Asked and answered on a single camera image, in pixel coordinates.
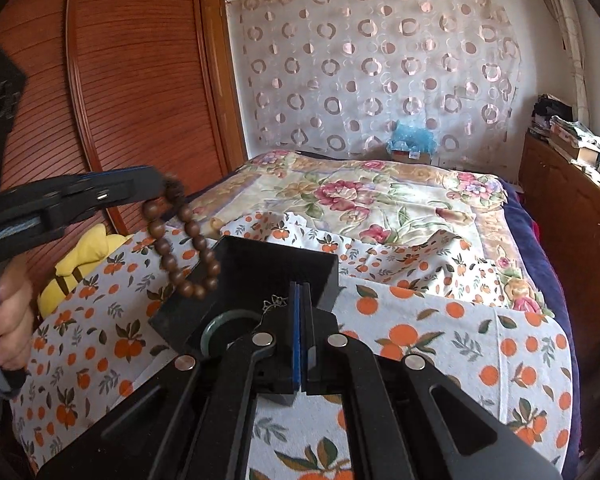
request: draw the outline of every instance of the wooden wardrobe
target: wooden wardrobe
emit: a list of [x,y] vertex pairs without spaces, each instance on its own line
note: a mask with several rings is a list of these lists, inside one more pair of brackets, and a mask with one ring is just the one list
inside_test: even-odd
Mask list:
[[[8,0],[0,46],[27,85],[2,189],[138,164],[176,174],[187,192],[226,175],[244,141],[219,133],[202,23],[201,0]],[[144,227],[137,204],[71,227],[29,251],[35,285],[96,222]]]

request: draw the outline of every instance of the blue blanket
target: blue blanket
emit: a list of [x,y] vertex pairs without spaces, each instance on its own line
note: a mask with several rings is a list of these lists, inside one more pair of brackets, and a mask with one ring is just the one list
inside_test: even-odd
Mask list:
[[554,312],[555,320],[564,330],[569,341],[571,350],[571,377],[573,379],[573,415],[571,418],[571,431],[567,446],[567,457],[562,468],[564,480],[573,480],[576,477],[578,466],[578,453],[580,445],[580,381],[578,373],[578,362],[573,346],[571,335],[571,323],[569,313],[564,299],[564,293],[560,281],[555,274],[554,268],[544,254],[542,247],[534,235],[531,216],[524,210],[518,200],[518,195],[511,184],[502,182],[507,190],[509,202],[504,206],[504,216],[516,245],[520,250],[522,261],[526,271],[536,284],[536,287],[544,294],[546,305]]

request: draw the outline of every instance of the wooden bead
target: wooden bead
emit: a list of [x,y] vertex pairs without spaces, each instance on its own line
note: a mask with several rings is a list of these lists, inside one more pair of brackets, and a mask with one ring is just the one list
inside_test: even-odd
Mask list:
[[200,234],[200,224],[198,222],[196,222],[195,220],[188,221],[184,225],[184,232],[186,232],[187,236],[190,236],[191,238],[195,238],[196,236],[198,236]]
[[178,285],[178,292],[181,296],[190,298],[193,296],[193,283],[191,283],[189,280],[184,280],[180,285]]
[[167,181],[164,196],[172,204],[179,202],[184,198],[184,186],[179,180]]
[[206,275],[217,276],[218,274],[220,274],[220,262],[213,260],[206,266]]
[[184,223],[191,222],[193,218],[193,211],[191,210],[191,206],[189,204],[182,204],[180,206],[180,209],[178,209],[178,218]]
[[200,251],[200,260],[208,265],[216,260],[216,254],[211,249],[205,249]]
[[193,238],[193,246],[197,251],[204,251],[206,249],[206,240],[203,236],[196,236]]
[[154,248],[161,256],[171,253],[171,244],[166,238],[158,238],[154,243]]
[[155,200],[147,200],[142,204],[142,216],[145,220],[155,220],[160,216],[160,206]]
[[169,281],[174,285],[178,286],[185,280],[184,272],[181,269],[172,270],[169,273]]
[[173,272],[174,270],[178,270],[178,261],[173,254],[165,254],[160,260],[160,264],[162,268],[167,272]]
[[202,301],[205,299],[205,296],[206,296],[205,287],[203,287],[199,283],[194,283],[193,284],[193,297],[196,298],[197,300]]
[[151,238],[162,238],[164,236],[164,222],[159,218],[151,220],[147,229]]
[[202,280],[202,284],[205,286],[206,290],[216,290],[216,288],[218,288],[218,279],[207,276]]

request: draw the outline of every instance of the finger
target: finger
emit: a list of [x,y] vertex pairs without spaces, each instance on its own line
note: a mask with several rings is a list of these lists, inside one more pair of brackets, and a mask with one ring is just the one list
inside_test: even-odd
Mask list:
[[20,353],[13,359],[10,359],[9,361],[5,362],[5,364],[2,365],[2,368],[4,368],[5,370],[20,370],[21,368],[24,368],[27,365],[30,357],[31,340],[29,339],[28,343],[20,351]]
[[27,281],[27,257],[14,256],[0,277],[0,303],[18,292]]
[[28,308],[19,325],[0,338],[0,366],[17,358],[31,343],[32,329],[33,312]]
[[24,315],[31,311],[29,307],[31,297],[31,283],[25,281],[15,294],[0,304],[0,336],[12,332],[20,325]]

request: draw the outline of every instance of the metal screw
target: metal screw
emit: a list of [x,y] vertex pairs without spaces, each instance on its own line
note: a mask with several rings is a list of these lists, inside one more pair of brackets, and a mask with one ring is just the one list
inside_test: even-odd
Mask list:
[[347,342],[347,336],[342,334],[331,334],[327,338],[327,343],[329,343],[331,346],[335,346],[336,348],[346,346]]
[[196,365],[196,358],[191,355],[181,355],[173,364],[181,372],[186,372]]
[[407,368],[411,368],[411,370],[422,370],[426,362],[419,355],[409,354],[404,358],[404,364]]
[[267,332],[258,332],[251,338],[251,341],[256,346],[269,346],[273,343],[273,336]]

